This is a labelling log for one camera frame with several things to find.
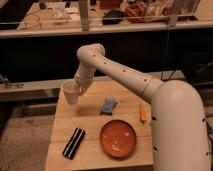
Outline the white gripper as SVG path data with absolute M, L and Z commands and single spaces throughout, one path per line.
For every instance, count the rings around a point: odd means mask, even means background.
M 77 80 L 76 83 L 78 85 L 79 95 L 83 95 L 92 84 L 90 80 Z

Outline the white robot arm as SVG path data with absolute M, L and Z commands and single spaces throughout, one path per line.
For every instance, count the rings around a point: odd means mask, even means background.
M 154 171 L 211 171 L 204 105 L 199 93 L 180 80 L 162 81 L 105 57 L 100 44 L 78 49 L 75 81 L 80 91 L 99 70 L 151 105 Z

